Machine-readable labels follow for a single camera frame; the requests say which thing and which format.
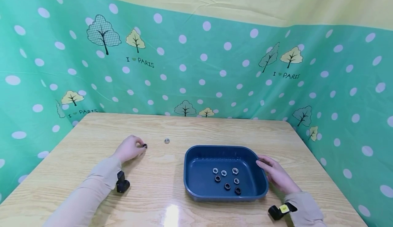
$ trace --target hex nut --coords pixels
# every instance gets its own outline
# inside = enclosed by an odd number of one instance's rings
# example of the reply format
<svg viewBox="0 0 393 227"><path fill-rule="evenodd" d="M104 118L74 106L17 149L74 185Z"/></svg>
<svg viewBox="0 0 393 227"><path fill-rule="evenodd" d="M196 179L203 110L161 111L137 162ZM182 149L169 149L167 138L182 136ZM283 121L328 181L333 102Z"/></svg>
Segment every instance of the hex nut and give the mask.
<svg viewBox="0 0 393 227"><path fill-rule="evenodd" d="M224 184L223 187L225 188L226 191L231 189L231 186L228 183Z"/></svg>

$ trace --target dark blue tray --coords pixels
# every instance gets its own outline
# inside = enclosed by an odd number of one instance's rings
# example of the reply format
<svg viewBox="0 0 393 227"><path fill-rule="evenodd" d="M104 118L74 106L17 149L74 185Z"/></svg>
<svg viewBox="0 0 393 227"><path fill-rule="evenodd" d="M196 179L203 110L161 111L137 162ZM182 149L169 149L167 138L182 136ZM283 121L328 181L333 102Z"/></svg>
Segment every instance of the dark blue tray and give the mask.
<svg viewBox="0 0 393 227"><path fill-rule="evenodd" d="M187 150L184 157L184 186L194 201L255 201L266 195L269 189L265 172L255 161L257 155L240 146L196 145ZM232 168L238 168L233 175ZM220 183L215 182L213 168L217 168ZM223 177L221 171L227 171ZM226 191L224 184L231 189ZM235 194L235 187L241 194Z"/></svg>

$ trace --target tree illustration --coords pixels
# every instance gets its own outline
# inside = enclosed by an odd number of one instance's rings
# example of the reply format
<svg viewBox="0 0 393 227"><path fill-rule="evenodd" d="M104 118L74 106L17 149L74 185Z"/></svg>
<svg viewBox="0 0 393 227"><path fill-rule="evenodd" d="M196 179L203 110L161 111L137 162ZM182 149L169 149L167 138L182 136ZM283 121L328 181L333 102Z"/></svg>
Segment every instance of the tree illustration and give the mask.
<svg viewBox="0 0 393 227"><path fill-rule="evenodd" d="M116 33L110 22L103 15L97 15L94 22L89 25L87 38L92 43L104 46L106 54L109 55L107 46L118 46L121 44L120 36Z"/></svg>
<svg viewBox="0 0 393 227"><path fill-rule="evenodd" d="M73 91L67 91L65 93L65 96L62 98L61 103L62 104L69 104L69 103L74 103L76 106L76 102L80 102L84 100L85 98L82 95L79 95L76 92Z"/></svg>
<svg viewBox="0 0 393 227"><path fill-rule="evenodd" d="M271 51L269 51L264 57L262 57L261 61L259 62L259 67L263 67L262 73L265 72L266 66L271 65L273 62L276 62L279 47L280 42L275 44Z"/></svg>
<svg viewBox="0 0 393 227"><path fill-rule="evenodd" d="M289 69L290 64L301 63L303 61L303 57L300 54L299 48L297 46L295 46L294 48L292 48L292 50L290 50L290 51L286 52L284 55L282 55L280 60L282 62L287 62L288 63L287 69Z"/></svg>
<svg viewBox="0 0 393 227"><path fill-rule="evenodd" d="M210 108L205 108L204 110L199 112L199 115L207 117L207 116L214 116L215 114Z"/></svg>
<svg viewBox="0 0 393 227"><path fill-rule="evenodd" d="M139 49L146 48L145 43L141 39L141 36L136 32L135 29L133 29L131 33L125 38L125 43L136 47L137 53L139 53Z"/></svg>
<svg viewBox="0 0 393 227"><path fill-rule="evenodd" d="M303 126L310 126L311 108L311 106L307 106L294 111L292 116L299 120L299 124L297 126L300 126L300 124L303 124Z"/></svg>
<svg viewBox="0 0 393 227"><path fill-rule="evenodd" d="M196 109L194 109L192 104L187 100L184 100L181 104L176 106L176 108L174 108L174 111L175 111L175 113L178 113L179 115L184 115L184 116L194 115L197 113Z"/></svg>

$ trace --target light wood grain surface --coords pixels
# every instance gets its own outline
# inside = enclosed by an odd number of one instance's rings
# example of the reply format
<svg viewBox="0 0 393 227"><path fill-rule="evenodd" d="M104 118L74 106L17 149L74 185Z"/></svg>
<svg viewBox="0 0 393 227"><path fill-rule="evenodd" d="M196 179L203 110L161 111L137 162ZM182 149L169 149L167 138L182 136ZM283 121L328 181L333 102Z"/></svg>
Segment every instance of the light wood grain surface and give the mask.
<svg viewBox="0 0 393 227"><path fill-rule="evenodd" d="M148 144L122 170L131 182L98 208L90 226L291 226L272 221L280 204L271 186L252 203L197 203L183 184L184 154L193 145L240 145L281 163L320 206L328 226L366 226L290 124L284 121L183 118L91 113L57 145L0 205L0 226L42 226L90 170L129 134Z"/></svg>

